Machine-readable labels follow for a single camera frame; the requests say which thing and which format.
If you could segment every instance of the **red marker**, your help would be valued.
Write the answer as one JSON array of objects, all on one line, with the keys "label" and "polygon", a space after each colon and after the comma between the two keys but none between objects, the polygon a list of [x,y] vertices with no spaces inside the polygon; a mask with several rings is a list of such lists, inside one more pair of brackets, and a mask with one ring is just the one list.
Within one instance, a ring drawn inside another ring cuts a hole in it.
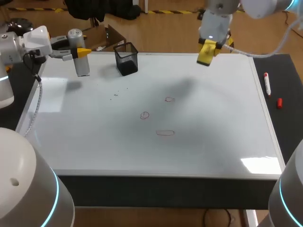
[{"label": "red marker", "polygon": [[283,103],[283,100],[281,98],[278,98],[278,100],[276,102],[276,107],[278,109],[282,109],[282,103]]},{"label": "red marker", "polygon": [[265,81],[266,93],[268,97],[270,97],[271,90],[270,90],[269,77],[267,72],[264,73],[264,81]]}]

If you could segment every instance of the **black container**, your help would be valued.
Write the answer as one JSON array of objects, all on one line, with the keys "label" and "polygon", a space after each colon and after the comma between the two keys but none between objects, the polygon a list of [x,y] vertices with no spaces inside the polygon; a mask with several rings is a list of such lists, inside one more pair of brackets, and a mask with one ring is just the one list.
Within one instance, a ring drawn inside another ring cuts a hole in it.
[{"label": "black container", "polygon": [[138,71],[138,51],[132,43],[125,43],[114,47],[117,68],[122,76]]}]

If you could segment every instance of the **cable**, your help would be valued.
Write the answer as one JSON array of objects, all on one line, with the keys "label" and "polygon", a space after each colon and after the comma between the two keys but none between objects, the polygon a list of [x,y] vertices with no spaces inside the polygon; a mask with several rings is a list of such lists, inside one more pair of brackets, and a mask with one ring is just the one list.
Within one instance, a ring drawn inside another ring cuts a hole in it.
[{"label": "cable", "polygon": [[283,36],[283,39],[282,39],[282,41],[280,42],[279,46],[278,46],[272,53],[269,53],[269,54],[261,54],[261,55],[260,55],[260,54],[246,53],[246,52],[244,52],[244,51],[240,51],[240,50],[237,50],[237,49],[235,49],[235,48],[232,48],[232,47],[230,47],[230,46],[227,45],[227,44],[224,44],[223,46],[224,46],[225,48],[227,48],[228,50],[230,50],[230,51],[235,51],[236,53],[244,54],[244,55],[246,55],[246,56],[248,56],[248,57],[253,57],[253,58],[268,58],[268,57],[271,57],[271,56],[275,55],[276,53],[278,53],[278,52],[282,49],[282,47],[284,46],[284,44],[285,44],[285,42],[286,42],[286,40],[287,40],[287,37],[288,37],[288,35],[289,35],[289,32],[292,30],[292,28],[293,28],[294,26],[296,26],[297,24],[299,24],[300,22],[302,22],[302,20],[303,20],[303,16],[299,17],[296,21],[294,21],[294,22],[287,28],[287,30],[285,31],[284,36]]},{"label": "cable", "polygon": [[[230,214],[230,212],[227,209],[224,209],[228,215],[228,225],[227,227],[230,227],[232,224],[232,215]],[[207,212],[209,211],[209,209],[206,209],[202,218],[202,227],[206,227],[206,223],[205,223],[205,217]]]},{"label": "cable", "polygon": [[[285,15],[286,15],[286,19],[285,19],[285,24],[287,25],[287,26],[289,26],[289,24],[288,24],[288,12],[287,11],[283,11],[284,13],[285,13]],[[303,36],[302,35],[300,35],[299,33],[297,33],[295,30],[293,30],[292,29],[292,31],[294,32],[294,33],[296,33],[298,36],[300,36],[301,38],[303,38]]]},{"label": "cable", "polygon": [[36,117],[37,117],[37,115],[38,115],[38,111],[39,111],[40,104],[41,104],[42,93],[43,93],[42,81],[41,81],[41,78],[40,78],[38,75],[36,75],[36,79],[38,80],[39,89],[40,89],[40,90],[39,90],[39,98],[38,98],[37,107],[36,107],[36,110],[35,110],[35,112],[34,112],[33,119],[32,119],[32,121],[30,122],[30,125],[29,125],[27,131],[24,133],[24,135],[23,135],[24,137],[26,137],[27,134],[31,131],[31,129],[32,129],[34,123],[35,123]]},{"label": "cable", "polygon": [[[29,55],[29,56],[30,56],[30,59],[32,60],[32,68],[30,68],[30,67],[27,65],[26,61],[25,61],[25,57],[26,57],[27,55]],[[24,137],[26,137],[26,136],[28,135],[28,133],[31,131],[31,129],[32,129],[34,123],[35,123],[35,120],[36,120],[36,117],[37,117],[37,115],[38,115],[38,111],[39,111],[39,108],[40,108],[41,99],[42,99],[42,93],[43,93],[42,80],[41,80],[41,78],[39,77],[38,74],[34,73],[34,58],[35,58],[35,54],[30,53],[30,52],[24,54],[24,55],[23,55],[23,58],[22,58],[22,59],[23,59],[24,65],[25,65],[25,66],[27,67],[27,69],[33,74],[33,76],[35,77],[35,79],[36,79],[36,80],[38,81],[38,83],[39,83],[39,98],[38,98],[36,110],[35,110],[35,112],[34,112],[33,119],[31,120],[30,125],[29,125],[27,131],[26,131],[26,132],[24,133],[24,135],[23,135]]]}]

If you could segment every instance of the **black bag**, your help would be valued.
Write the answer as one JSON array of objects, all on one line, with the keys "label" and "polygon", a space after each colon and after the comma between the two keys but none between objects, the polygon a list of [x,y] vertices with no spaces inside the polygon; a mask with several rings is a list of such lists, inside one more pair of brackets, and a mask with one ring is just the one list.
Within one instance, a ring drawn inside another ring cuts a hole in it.
[{"label": "black bag", "polygon": [[112,15],[127,20],[134,20],[140,16],[141,8],[133,6],[133,0],[109,0],[109,12]]},{"label": "black bag", "polygon": [[65,0],[68,12],[77,19],[96,18],[102,22],[108,11],[108,0]]}]

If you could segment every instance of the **cardboard box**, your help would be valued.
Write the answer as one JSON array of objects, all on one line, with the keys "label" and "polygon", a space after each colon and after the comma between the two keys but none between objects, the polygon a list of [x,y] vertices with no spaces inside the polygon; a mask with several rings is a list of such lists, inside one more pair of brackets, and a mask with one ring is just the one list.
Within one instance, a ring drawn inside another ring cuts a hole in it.
[{"label": "cardboard box", "polygon": [[96,51],[114,51],[114,46],[126,43],[123,35],[118,33],[112,26],[108,25],[108,37],[103,25],[92,27],[83,31],[87,36],[85,40],[85,47]]}]

